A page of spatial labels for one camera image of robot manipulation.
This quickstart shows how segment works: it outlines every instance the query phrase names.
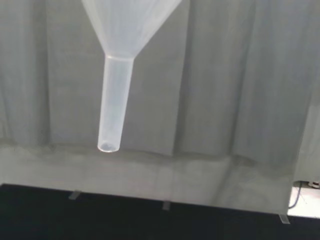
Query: black floor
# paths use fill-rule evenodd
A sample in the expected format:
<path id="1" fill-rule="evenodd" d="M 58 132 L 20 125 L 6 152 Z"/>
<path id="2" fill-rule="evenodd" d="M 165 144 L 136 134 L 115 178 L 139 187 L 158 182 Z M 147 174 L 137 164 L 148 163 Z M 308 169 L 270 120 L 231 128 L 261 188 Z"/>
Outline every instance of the black floor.
<path id="1" fill-rule="evenodd" d="M 0 240 L 320 240 L 320 220 L 3 185 Z"/>

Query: curtain fold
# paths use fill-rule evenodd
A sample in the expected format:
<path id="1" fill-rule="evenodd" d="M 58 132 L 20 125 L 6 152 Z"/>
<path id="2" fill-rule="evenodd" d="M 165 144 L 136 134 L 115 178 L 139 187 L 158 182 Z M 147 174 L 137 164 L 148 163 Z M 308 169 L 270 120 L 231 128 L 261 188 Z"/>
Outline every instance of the curtain fold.
<path id="1" fill-rule="evenodd" d="M 96 145 L 103 51 L 78 0 L 1 0 L 0 134 Z M 137 57 L 122 149 L 296 159 L 320 66 L 317 0 L 185 0 Z"/>

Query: funnel stem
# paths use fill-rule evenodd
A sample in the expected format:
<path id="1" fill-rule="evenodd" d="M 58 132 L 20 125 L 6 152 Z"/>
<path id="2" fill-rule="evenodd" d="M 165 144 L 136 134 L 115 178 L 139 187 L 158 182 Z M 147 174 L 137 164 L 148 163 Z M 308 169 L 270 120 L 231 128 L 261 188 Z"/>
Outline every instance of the funnel stem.
<path id="1" fill-rule="evenodd" d="M 134 58 L 105 57 L 98 148 L 120 148 Z"/>

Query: plastic funnel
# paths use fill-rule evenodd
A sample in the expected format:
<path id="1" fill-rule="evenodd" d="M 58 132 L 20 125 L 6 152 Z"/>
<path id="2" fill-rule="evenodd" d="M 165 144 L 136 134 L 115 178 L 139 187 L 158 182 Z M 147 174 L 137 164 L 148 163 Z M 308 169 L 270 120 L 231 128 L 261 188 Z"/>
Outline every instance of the plastic funnel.
<path id="1" fill-rule="evenodd" d="M 119 150 L 135 57 L 181 0 L 82 0 L 105 53 L 98 148 Z"/>

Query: cable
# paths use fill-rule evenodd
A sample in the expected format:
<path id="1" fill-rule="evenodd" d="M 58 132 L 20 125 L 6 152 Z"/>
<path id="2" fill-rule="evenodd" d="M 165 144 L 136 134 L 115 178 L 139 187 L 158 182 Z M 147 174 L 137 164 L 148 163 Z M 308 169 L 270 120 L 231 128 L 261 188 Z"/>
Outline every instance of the cable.
<path id="1" fill-rule="evenodd" d="M 296 196 L 295 202 L 292 206 L 289 206 L 289 209 L 293 209 L 297 205 L 298 200 L 299 200 L 299 196 L 300 196 L 301 187 L 302 187 L 302 181 L 300 181 L 298 195 Z"/>

